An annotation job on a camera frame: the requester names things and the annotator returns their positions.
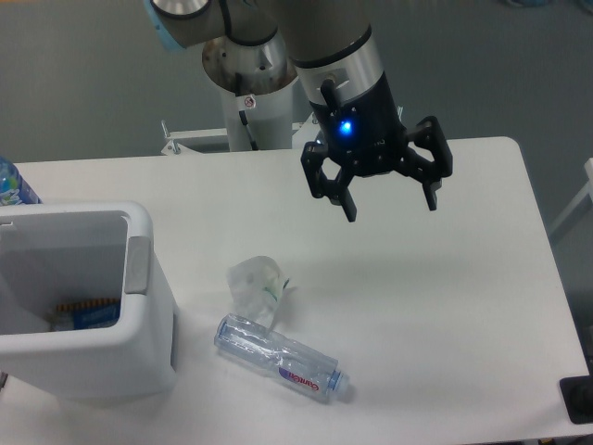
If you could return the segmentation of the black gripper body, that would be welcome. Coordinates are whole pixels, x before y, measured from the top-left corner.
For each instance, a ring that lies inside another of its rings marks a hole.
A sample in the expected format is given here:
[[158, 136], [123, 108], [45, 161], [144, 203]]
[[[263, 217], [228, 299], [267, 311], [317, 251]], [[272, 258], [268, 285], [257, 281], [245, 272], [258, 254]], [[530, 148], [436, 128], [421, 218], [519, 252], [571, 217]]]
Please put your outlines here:
[[323, 79], [322, 102], [313, 110], [327, 141], [327, 156], [355, 176], [409, 174], [405, 128], [397, 117], [388, 80], [382, 75], [366, 92], [345, 100], [337, 79]]

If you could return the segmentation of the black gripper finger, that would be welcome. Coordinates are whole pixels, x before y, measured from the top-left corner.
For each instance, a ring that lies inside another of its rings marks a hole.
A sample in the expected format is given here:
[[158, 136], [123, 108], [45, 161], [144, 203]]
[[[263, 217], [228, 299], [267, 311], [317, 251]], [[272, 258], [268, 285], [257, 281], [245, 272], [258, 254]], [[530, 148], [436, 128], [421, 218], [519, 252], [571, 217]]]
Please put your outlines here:
[[437, 190], [453, 173], [453, 156], [436, 116], [427, 116], [413, 129], [403, 128], [395, 171], [421, 184], [430, 211], [437, 209]]
[[314, 198], [327, 197], [330, 202], [342, 208], [350, 223], [356, 221], [357, 207], [348, 190], [354, 174], [346, 167], [341, 167], [334, 179], [329, 179], [322, 169], [323, 163], [329, 158], [329, 147], [315, 141], [304, 145], [300, 158], [303, 171]]

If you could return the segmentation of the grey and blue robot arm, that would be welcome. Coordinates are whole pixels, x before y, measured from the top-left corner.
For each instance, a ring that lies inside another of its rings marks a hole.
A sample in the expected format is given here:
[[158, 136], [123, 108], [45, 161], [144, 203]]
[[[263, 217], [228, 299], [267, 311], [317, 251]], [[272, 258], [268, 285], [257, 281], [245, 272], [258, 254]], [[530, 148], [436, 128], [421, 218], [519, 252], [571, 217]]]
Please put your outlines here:
[[294, 81], [303, 85], [322, 138], [304, 145], [310, 193], [354, 221], [355, 177], [398, 172], [418, 181], [430, 210], [453, 171], [438, 120], [400, 121], [372, 26], [359, 1], [148, 1], [168, 48], [203, 48], [209, 78], [233, 95], [227, 122], [238, 148], [265, 147], [253, 110]]

